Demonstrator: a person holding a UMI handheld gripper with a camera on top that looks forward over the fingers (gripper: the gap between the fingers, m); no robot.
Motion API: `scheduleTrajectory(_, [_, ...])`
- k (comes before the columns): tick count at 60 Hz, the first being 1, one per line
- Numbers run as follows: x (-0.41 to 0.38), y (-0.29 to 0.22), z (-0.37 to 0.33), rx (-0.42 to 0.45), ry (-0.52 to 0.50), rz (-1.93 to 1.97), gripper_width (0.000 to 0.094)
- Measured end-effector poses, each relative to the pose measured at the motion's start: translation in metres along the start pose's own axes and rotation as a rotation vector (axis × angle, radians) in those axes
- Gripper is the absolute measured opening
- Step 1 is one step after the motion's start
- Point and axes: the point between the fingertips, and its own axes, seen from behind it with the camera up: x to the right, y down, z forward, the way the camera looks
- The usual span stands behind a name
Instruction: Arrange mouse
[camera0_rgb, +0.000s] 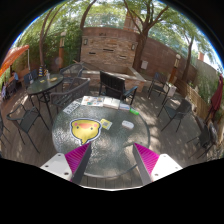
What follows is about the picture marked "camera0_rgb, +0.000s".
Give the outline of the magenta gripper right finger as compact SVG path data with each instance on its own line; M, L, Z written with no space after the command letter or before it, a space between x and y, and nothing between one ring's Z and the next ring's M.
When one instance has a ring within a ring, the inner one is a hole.
M133 144L133 155L137 162L143 185L182 169L168 154L157 154L137 143Z

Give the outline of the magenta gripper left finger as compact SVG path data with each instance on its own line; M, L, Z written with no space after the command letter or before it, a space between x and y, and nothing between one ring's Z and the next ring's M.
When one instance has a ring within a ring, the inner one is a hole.
M91 144L87 143L69 153L57 153L41 169L79 185L91 152Z

